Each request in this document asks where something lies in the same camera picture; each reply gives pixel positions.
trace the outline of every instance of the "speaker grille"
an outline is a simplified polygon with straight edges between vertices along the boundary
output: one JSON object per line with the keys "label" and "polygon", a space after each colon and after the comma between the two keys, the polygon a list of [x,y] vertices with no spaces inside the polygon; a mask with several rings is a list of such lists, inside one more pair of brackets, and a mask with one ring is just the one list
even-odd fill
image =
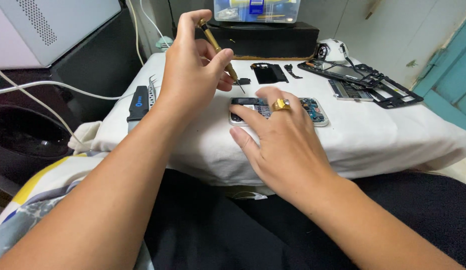
{"label": "speaker grille", "polygon": [[41,39],[43,39],[45,45],[50,46],[53,44],[58,38],[43,16],[43,13],[39,10],[35,0],[16,0],[16,2],[19,3],[32,26],[36,29]]}

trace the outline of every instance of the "hand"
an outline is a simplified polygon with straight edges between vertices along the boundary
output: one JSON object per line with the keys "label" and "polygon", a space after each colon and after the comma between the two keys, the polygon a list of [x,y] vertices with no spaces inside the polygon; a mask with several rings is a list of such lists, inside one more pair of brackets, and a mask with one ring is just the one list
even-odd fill
{"label": "hand", "polygon": [[209,20],[210,10],[183,13],[178,34],[166,51],[166,65],[159,103],[178,108],[182,117],[192,120],[215,95],[215,90],[230,91],[233,79],[224,69],[233,58],[231,49],[218,54],[206,40],[194,40],[194,28],[201,18]]}
{"label": "hand", "polygon": [[266,97],[269,104],[277,99],[288,99],[291,104],[291,110],[275,111],[268,120],[248,107],[230,107],[230,111],[243,118],[260,138],[261,147],[244,129],[230,129],[231,136],[261,180],[292,203],[303,191],[319,189],[324,182],[339,178],[298,97],[271,86],[261,88],[256,95]]}

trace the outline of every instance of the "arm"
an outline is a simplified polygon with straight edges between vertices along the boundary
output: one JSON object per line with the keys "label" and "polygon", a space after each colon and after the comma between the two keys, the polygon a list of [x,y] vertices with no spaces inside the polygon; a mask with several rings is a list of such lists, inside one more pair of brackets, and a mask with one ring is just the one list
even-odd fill
{"label": "arm", "polygon": [[272,104],[289,99],[292,109],[269,120],[244,106],[243,118],[261,147],[242,128],[231,135],[255,172],[279,196],[316,223],[363,269],[463,269],[331,168],[313,123],[298,98],[274,87],[257,92]]}
{"label": "arm", "polygon": [[[194,26],[201,18],[211,18],[211,11],[182,15],[177,39],[166,54],[161,95],[152,110],[0,259],[0,269],[134,266],[179,134],[212,100],[216,88],[229,91],[233,83],[223,71],[233,52],[226,49],[216,55],[205,40],[194,41]],[[184,110],[172,108],[173,103]]]}

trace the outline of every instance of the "black pants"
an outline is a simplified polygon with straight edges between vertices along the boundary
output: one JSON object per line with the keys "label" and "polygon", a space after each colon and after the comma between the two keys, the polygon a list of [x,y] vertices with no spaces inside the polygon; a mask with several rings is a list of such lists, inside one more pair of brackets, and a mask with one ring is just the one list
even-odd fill
{"label": "black pants", "polygon": [[[466,267],[466,185],[394,173],[354,181],[370,198]],[[156,270],[357,269],[312,221],[277,195],[230,200],[165,171],[145,233]]]}

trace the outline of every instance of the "black tool handle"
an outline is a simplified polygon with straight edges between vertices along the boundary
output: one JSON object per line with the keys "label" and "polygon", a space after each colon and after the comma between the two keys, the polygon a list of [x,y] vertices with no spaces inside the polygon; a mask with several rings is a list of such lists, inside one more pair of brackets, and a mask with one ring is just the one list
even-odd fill
{"label": "black tool handle", "polygon": [[148,111],[148,87],[144,85],[138,86],[131,100],[130,116],[128,116],[126,121],[139,121],[143,119]]}

